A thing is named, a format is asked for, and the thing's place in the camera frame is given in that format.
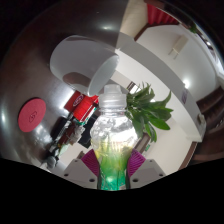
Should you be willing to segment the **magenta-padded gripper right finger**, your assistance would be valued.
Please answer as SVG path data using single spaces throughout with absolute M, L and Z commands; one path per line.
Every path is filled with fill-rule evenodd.
M 133 149 L 127 163 L 126 187 L 141 188 L 166 176 L 154 159 L 146 159 Z

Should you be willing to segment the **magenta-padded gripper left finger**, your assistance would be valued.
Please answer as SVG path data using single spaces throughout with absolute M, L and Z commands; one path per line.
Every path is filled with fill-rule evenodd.
M 63 173 L 68 181 L 90 189 L 98 188 L 99 175 L 100 168 L 94 150 L 88 151 L 81 159 L 74 159 Z

